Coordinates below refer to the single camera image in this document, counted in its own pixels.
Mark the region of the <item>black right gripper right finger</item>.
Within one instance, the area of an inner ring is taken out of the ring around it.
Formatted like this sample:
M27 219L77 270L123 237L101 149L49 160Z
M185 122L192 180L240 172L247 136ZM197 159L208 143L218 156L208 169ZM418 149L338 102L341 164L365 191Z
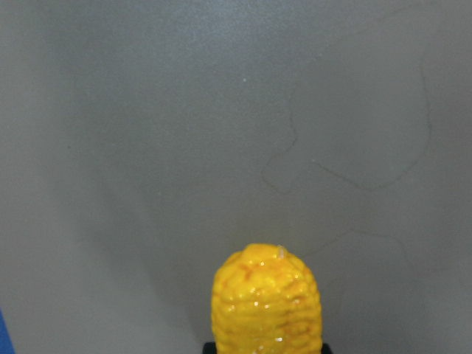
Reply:
M322 344L321 354L332 354L332 350L328 343Z

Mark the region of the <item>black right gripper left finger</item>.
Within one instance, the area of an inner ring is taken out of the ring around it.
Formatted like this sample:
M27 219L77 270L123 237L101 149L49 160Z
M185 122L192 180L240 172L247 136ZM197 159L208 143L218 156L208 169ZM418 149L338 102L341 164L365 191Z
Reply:
M216 354L217 348L215 342L207 342L204 344L204 354Z

